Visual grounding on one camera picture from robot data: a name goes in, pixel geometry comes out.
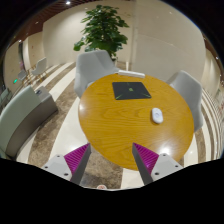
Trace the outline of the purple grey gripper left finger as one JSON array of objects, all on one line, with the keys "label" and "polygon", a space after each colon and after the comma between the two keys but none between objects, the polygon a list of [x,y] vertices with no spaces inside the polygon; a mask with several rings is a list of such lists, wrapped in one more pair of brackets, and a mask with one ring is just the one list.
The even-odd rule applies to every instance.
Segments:
[{"label": "purple grey gripper left finger", "polygon": [[42,166],[42,169],[79,185],[90,154],[91,146],[87,143],[66,155],[55,155]]}]

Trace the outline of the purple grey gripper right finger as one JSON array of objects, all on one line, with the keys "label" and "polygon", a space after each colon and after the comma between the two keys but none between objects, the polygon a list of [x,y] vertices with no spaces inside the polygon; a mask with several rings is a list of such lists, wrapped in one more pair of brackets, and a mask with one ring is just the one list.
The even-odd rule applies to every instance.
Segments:
[{"label": "purple grey gripper right finger", "polygon": [[132,144],[132,154],[145,185],[182,169],[168,154],[157,154],[137,143]]}]

